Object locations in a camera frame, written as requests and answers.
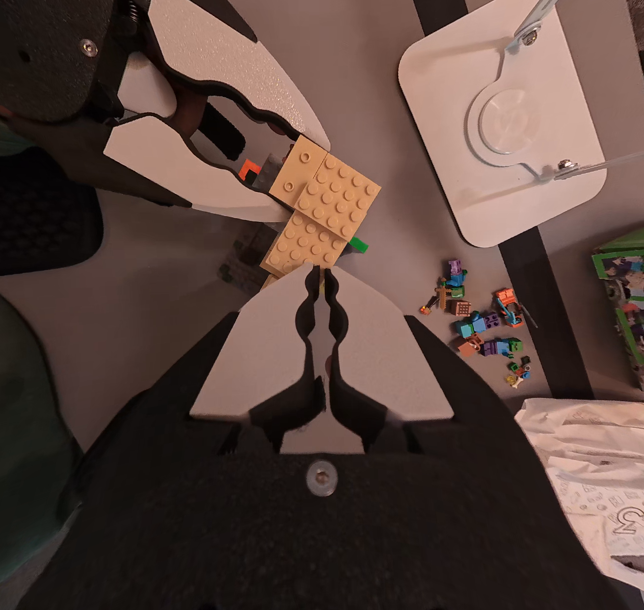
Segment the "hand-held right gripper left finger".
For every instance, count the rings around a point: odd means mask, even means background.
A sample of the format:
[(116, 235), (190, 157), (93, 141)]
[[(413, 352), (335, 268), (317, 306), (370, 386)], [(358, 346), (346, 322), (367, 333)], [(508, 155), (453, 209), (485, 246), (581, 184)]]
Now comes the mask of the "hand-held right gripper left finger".
[(316, 409), (310, 333), (319, 267), (304, 263), (237, 314), (190, 415), (214, 420), (306, 420)]

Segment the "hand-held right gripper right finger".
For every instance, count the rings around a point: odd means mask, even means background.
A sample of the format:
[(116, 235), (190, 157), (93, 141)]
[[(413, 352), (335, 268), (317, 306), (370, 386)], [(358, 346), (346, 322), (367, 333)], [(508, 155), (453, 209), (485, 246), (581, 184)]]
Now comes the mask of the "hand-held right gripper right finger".
[(341, 385), (401, 422), (450, 420), (454, 412), (391, 300), (341, 268), (325, 280)]

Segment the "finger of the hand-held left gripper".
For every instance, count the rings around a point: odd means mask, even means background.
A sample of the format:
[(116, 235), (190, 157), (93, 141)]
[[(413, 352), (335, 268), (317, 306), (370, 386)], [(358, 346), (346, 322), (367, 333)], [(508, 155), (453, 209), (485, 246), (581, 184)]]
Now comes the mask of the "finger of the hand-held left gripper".
[(193, 209), (247, 221), (286, 222), (290, 210), (204, 160), (189, 140), (153, 114), (113, 127), (104, 154), (187, 200)]
[(286, 128), (326, 151), (330, 141), (313, 109), (261, 42), (228, 26), (189, 0), (151, 0), (148, 17), (165, 63), (197, 83), (236, 91), (260, 115), (283, 119)]

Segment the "grey brick castle model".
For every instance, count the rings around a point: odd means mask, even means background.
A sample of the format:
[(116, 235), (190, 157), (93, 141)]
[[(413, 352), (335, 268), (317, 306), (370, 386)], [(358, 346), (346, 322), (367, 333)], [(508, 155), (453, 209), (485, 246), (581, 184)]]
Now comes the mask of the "grey brick castle model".
[[(252, 186), (255, 189), (270, 190), (283, 163), (284, 160), (280, 161), (274, 156), (269, 156), (262, 169), (255, 176), (253, 176), (254, 170), (248, 164), (245, 164), (245, 179), (252, 180)], [(234, 242), (232, 251), (230, 251), (219, 268), (218, 274), (220, 278), (250, 296), (257, 294), (263, 288), (268, 287), (272, 282), (279, 279), (280, 277), (274, 276), (261, 268), (260, 264), (285, 225), (286, 222), (278, 223), (277, 225), (264, 223), (246, 224)], [(362, 243), (355, 235), (344, 248), (340, 257), (349, 252), (365, 252), (367, 247), (367, 244)]]

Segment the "tan brick plate assembly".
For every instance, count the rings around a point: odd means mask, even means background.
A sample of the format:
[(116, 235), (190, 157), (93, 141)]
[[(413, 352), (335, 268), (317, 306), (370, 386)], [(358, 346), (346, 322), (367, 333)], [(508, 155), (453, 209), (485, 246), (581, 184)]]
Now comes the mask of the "tan brick plate assembly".
[(381, 187), (300, 135), (269, 194), (294, 209), (260, 267), (283, 277), (310, 262), (335, 265)]

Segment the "pile of colourful toy figures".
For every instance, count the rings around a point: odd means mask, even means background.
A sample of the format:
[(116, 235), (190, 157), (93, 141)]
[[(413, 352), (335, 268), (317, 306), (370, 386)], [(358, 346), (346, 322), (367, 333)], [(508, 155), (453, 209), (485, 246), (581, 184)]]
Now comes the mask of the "pile of colourful toy figures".
[(504, 381), (512, 388), (527, 382), (533, 375), (532, 360), (524, 354), (524, 342), (518, 337), (503, 334), (505, 326), (513, 330), (530, 323), (538, 327), (527, 308), (519, 301), (512, 288), (492, 293), (491, 307), (475, 310), (466, 299), (468, 270), (461, 259), (447, 260), (445, 276), (437, 279), (434, 293), (418, 310), (423, 316), (441, 311), (455, 317), (452, 323), (456, 339), (453, 346), (462, 358), (473, 356), (503, 357), (507, 361)]

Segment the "white book stand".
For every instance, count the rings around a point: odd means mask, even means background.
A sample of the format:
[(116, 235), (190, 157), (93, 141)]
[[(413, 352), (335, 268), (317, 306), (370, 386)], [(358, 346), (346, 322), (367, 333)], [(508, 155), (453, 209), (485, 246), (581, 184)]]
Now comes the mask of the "white book stand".
[(398, 81), (463, 238), (498, 245), (595, 197), (609, 167), (555, 10), (494, 0), (412, 44)]

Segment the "crumpled white paper bags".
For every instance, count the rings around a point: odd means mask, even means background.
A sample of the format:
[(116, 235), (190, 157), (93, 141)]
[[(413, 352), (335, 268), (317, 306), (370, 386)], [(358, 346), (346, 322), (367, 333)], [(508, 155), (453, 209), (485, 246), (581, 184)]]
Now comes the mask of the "crumpled white paper bags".
[(643, 403), (526, 399), (515, 415), (600, 572), (643, 590)]

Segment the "green toy set box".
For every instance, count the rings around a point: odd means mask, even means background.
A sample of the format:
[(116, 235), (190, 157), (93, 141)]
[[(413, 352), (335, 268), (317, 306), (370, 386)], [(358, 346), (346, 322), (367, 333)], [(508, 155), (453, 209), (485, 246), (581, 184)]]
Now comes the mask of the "green toy set box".
[(636, 385), (643, 390), (643, 229), (596, 248), (592, 262), (614, 310)]

